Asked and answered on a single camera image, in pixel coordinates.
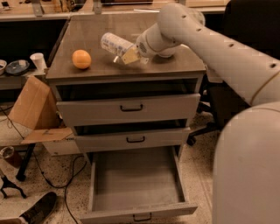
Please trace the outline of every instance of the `cabinet top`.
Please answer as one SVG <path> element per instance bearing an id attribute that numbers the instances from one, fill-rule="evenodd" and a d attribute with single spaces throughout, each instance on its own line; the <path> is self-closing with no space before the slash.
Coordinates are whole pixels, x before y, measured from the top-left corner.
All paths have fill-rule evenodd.
<path id="1" fill-rule="evenodd" d="M 76 78 L 92 80 L 204 71 L 201 59 L 185 46 L 179 46 L 169 59 L 156 56 L 146 65 L 134 62 L 126 66 L 114 63 L 115 55 L 101 48 L 104 33 L 112 32 L 135 43 L 137 37 L 152 26 L 156 19 L 157 13 L 151 12 L 73 16 L 46 78 L 49 81 Z M 76 68 L 72 62 L 73 52 L 79 49 L 87 51 L 92 58 L 86 70 Z"/>

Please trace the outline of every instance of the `cup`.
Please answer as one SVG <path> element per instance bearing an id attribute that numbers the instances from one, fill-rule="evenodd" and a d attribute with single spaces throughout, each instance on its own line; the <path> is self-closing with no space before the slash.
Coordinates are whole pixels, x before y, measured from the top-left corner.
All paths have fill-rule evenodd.
<path id="1" fill-rule="evenodd" d="M 30 56 L 30 59 L 33 61 L 35 67 L 39 70 L 39 71 L 43 71 L 46 68 L 46 62 L 44 59 L 44 54 L 41 52 L 35 52 L 34 54 L 32 54 Z"/>
<path id="2" fill-rule="evenodd" d="M 7 163 L 12 165 L 15 168 L 18 168 L 23 159 L 19 156 L 18 152 L 15 151 L 14 147 L 7 146 L 0 150 L 0 156 L 3 158 Z"/>

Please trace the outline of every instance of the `cardboard box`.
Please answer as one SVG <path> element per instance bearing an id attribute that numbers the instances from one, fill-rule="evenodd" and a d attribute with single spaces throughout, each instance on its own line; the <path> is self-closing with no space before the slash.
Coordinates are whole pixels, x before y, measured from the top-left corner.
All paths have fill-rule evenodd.
<path id="1" fill-rule="evenodd" d="M 56 99 L 52 90 L 34 76 L 28 78 L 9 118 L 31 130 L 59 127 Z"/>
<path id="2" fill-rule="evenodd" d="M 43 143 L 52 155 L 79 153 L 70 128 L 58 129 L 56 99 L 52 90 L 36 77 L 28 78 L 9 118 L 33 130 L 21 144 Z"/>

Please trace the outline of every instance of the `wire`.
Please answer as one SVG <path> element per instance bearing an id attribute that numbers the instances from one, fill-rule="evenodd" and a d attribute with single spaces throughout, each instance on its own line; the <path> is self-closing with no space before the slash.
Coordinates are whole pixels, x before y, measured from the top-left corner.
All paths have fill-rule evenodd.
<path id="1" fill-rule="evenodd" d="M 1 109 L 2 113 L 7 117 L 8 123 L 11 124 L 11 126 L 8 125 L 8 127 L 9 127 L 10 129 L 11 129 L 12 127 L 14 127 L 14 129 L 15 129 L 15 130 L 17 131 L 17 133 L 22 137 L 22 139 L 25 139 L 25 138 L 23 137 L 23 135 L 19 132 L 19 130 L 17 129 L 17 127 L 14 125 L 13 121 L 12 121 L 12 120 L 8 117 L 8 115 L 6 114 L 5 110 L 7 110 L 7 109 L 3 109 L 1 106 L 0 106 L 0 109 Z"/>
<path id="2" fill-rule="evenodd" d="M 17 127 L 14 125 L 14 123 L 12 122 L 12 120 L 11 120 L 11 119 L 8 117 L 8 115 L 5 113 L 5 110 L 11 109 L 11 108 L 12 108 L 12 107 L 3 109 L 3 108 L 0 106 L 1 111 L 2 111 L 2 113 L 4 113 L 5 116 L 7 117 L 8 122 L 10 122 L 11 125 L 12 125 L 12 127 L 14 127 L 14 129 L 17 131 L 17 133 L 18 133 L 23 139 L 25 139 L 25 138 L 23 137 L 23 135 L 20 133 L 20 131 L 17 129 Z M 76 176 L 86 167 L 87 161 L 85 161 L 85 164 L 84 164 L 76 173 L 74 173 L 74 165 L 75 165 L 76 160 L 77 160 L 78 158 L 83 158 L 83 156 L 78 156 L 78 157 L 76 157 L 76 158 L 73 160 L 73 165 L 72 165 L 72 177 L 68 180 L 68 182 L 67 182 L 65 185 L 56 186 L 56 185 L 53 185 L 53 183 L 52 183 L 48 178 L 46 178 L 44 172 L 42 171 L 42 169 L 41 169 L 41 167 L 40 167 L 40 165 L 39 165 L 39 161 L 37 160 L 37 157 L 36 157 L 36 155 L 35 155 L 34 152 L 33 152 L 33 156 L 35 157 L 35 160 L 36 160 L 36 162 L 37 162 L 38 168 L 40 169 L 41 174 L 42 174 L 43 178 L 45 179 L 46 183 L 47 183 L 49 186 L 53 187 L 53 188 L 57 188 L 57 189 L 65 188 L 65 190 L 64 190 L 64 201 L 65 201 L 65 204 L 66 204 L 67 211 L 69 212 L 69 214 L 71 215 L 71 217 L 72 217 L 72 219 L 75 221 L 75 223 L 78 224 L 78 221 L 74 218 L 74 216 L 73 216 L 73 214 L 71 213 L 71 211 L 70 211 L 70 209 L 69 209 L 69 207 L 68 207 L 68 204 L 67 204 L 67 188 L 68 188 L 69 185 L 71 184 L 71 182 L 72 182 L 72 180 L 74 179 L 74 177 L 76 177 Z"/>
<path id="3" fill-rule="evenodd" d="M 72 219 L 75 221 L 76 224 L 78 224 L 78 221 L 74 218 L 73 214 L 71 213 L 70 209 L 69 209 L 69 206 L 67 204 L 67 188 L 70 186 L 70 184 L 72 183 L 72 180 L 74 179 L 74 177 L 76 177 L 85 167 L 86 167 L 86 164 L 87 164 L 87 161 L 85 161 L 84 165 L 76 172 L 74 173 L 74 165 L 75 165 L 75 162 L 78 158 L 83 158 L 83 156 L 78 156 L 76 157 L 74 160 L 73 160 L 73 165 L 72 165 L 72 177 L 68 180 L 68 182 L 65 184 L 65 185 L 54 185 L 48 178 L 46 178 L 44 172 L 42 171 L 40 165 L 39 165 L 39 161 L 37 160 L 37 157 L 35 155 L 35 153 L 33 152 L 33 156 L 35 157 L 35 160 L 37 162 L 37 165 L 38 165 L 38 168 L 40 169 L 41 171 L 41 174 L 43 176 L 43 178 L 45 179 L 46 183 L 53 187 L 53 188 L 57 188 L 57 189 L 61 189 L 61 188 L 65 188 L 64 189 L 64 201 L 65 201 L 65 204 L 66 204 L 66 208 L 67 208 L 67 211 L 69 212 L 69 214 L 71 215 Z"/>

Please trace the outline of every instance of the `drawer handle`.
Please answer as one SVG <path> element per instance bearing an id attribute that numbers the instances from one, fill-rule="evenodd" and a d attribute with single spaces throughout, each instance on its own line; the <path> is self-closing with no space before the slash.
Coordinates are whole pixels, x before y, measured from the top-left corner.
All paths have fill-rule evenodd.
<path id="1" fill-rule="evenodd" d="M 133 221 L 134 222 L 138 222 L 138 221 L 151 221 L 151 213 L 150 213 L 150 217 L 149 218 L 141 219 L 141 220 L 136 219 L 135 215 L 133 214 Z"/>
<path id="2" fill-rule="evenodd" d="M 143 136 L 140 140 L 130 140 L 128 137 L 126 138 L 126 141 L 129 144 L 135 144 L 135 143 L 142 143 L 143 141 L 145 141 L 145 136 Z"/>
<path id="3" fill-rule="evenodd" d="M 125 108 L 123 105 L 120 106 L 122 112 L 140 111 L 143 109 L 143 104 L 140 104 L 138 108 Z"/>

